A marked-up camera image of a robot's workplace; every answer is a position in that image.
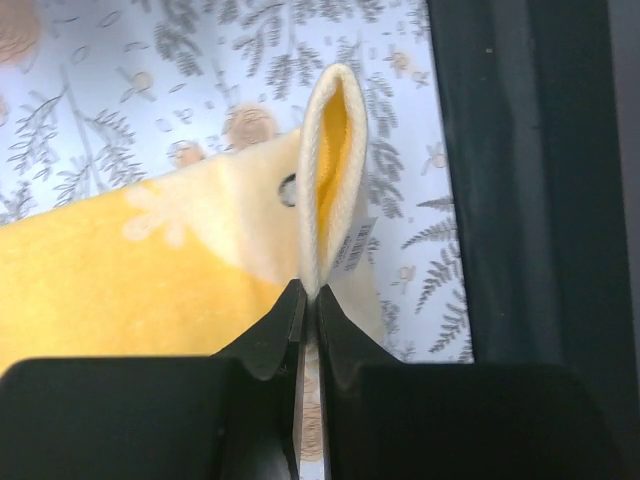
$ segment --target yellow fabric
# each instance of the yellow fabric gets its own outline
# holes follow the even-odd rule
[[[350,127],[325,110],[321,238]],[[213,354],[297,275],[297,216],[278,187],[296,171],[295,130],[0,229],[0,374],[38,356]]]

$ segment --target pinched towel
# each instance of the pinched towel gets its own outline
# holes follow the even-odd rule
[[[300,129],[0,229],[0,372],[28,357],[210,355],[292,279],[311,300],[366,217],[366,113],[329,66]],[[366,261],[331,283],[380,341]]]

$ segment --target black circle print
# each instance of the black circle print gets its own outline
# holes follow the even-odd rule
[[[286,207],[296,206],[296,174],[292,173],[285,178],[278,187],[280,201]]]

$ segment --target yellow towel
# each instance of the yellow towel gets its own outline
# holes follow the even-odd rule
[[[300,277],[313,299],[354,216],[366,113],[332,65],[304,123],[237,154],[0,229],[0,373],[37,356],[210,355]],[[376,340],[369,265],[332,283]]]

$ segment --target care label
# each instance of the care label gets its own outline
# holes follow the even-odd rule
[[[356,269],[362,254],[367,249],[376,220],[378,220],[377,217],[371,217],[353,222],[331,267],[330,280],[335,280]]]

